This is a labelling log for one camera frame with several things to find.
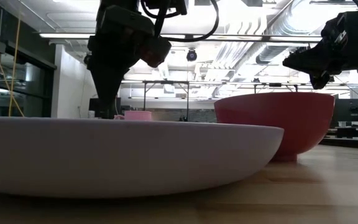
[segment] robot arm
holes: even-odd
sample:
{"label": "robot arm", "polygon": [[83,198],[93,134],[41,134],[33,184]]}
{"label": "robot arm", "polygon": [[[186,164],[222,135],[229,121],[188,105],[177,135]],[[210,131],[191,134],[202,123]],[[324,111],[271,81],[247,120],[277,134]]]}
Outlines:
{"label": "robot arm", "polygon": [[[188,0],[101,0],[97,16],[96,34],[89,39],[90,54],[85,64],[91,71],[96,91],[105,110],[114,103],[121,80],[140,59],[150,67],[158,67],[168,55],[170,41],[196,42],[215,33],[219,25],[219,9],[216,0],[211,0],[216,11],[213,29],[202,37],[175,39],[160,36],[165,18],[186,15]],[[138,11],[139,3],[153,22]],[[149,9],[159,9],[158,15]],[[167,14],[175,8],[176,12]]]}
{"label": "robot arm", "polygon": [[298,49],[283,61],[286,67],[308,73],[314,89],[324,88],[330,76],[342,71],[358,72],[358,11],[327,21],[321,36],[312,49]]}

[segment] red bowl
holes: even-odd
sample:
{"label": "red bowl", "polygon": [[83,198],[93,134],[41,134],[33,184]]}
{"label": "red bowl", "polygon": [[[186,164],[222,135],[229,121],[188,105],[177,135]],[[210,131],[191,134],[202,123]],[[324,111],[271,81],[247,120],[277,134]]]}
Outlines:
{"label": "red bowl", "polygon": [[283,128],[274,161],[296,161],[325,136],[333,117],[334,97],[320,93],[260,93],[215,102],[219,123]]}

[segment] wooden table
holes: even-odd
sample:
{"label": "wooden table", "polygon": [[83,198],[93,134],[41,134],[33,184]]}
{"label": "wooden table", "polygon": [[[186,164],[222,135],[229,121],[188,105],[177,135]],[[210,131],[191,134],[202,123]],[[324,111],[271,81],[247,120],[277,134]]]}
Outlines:
{"label": "wooden table", "polygon": [[358,149],[318,146],[224,187],[126,200],[0,195],[0,223],[358,223]]}

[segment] yellow cable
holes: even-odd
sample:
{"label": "yellow cable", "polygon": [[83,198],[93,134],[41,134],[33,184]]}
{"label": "yellow cable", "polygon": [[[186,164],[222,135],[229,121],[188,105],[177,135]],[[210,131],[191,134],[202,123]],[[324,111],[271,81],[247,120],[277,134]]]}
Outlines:
{"label": "yellow cable", "polygon": [[[17,61],[17,48],[19,46],[19,34],[20,34],[20,23],[22,19],[22,4],[20,4],[19,8],[19,18],[17,23],[17,31],[16,31],[16,46],[15,46],[15,57],[13,60],[13,72],[12,72],[12,83],[11,83],[11,90],[13,90],[13,84],[15,81],[15,74],[16,74],[16,61]],[[13,91],[11,91],[11,100],[9,102],[9,117],[12,116],[12,101],[13,101]]]}
{"label": "yellow cable", "polygon": [[[9,88],[9,84],[8,84],[8,82],[7,82],[7,80],[6,80],[5,72],[4,72],[4,69],[3,69],[3,67],[2,67],[1,61],[0,61],[0,70],[1,70],[1,73],[2,73],[2,75],[3,75],[3,77],[4,77],[4,81],[5,81],[7,90],[8,90],[9,92],[11,92],[11,94],[13,94],[13,92],[12,92],[12,90]],[[13,101],[15,102],[15,105],[17,106],[17,109],[19,110],[20,114],[21,114],[22,116],[24,116],[24,114],[23,114],[22,110],[20,109],[20,106],[19,106],[19,104],[17,103],[17,101],[16,101],[15,98],[13,98]]]}

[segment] computer monitor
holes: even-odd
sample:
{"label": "computer monitor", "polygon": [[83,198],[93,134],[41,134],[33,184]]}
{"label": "computer monitor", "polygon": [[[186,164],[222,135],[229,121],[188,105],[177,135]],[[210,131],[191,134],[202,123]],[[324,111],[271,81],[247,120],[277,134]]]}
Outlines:
{"label": "computer monitor", "polygon": [[336,99],[333,122],[358,121],[358,99]]}

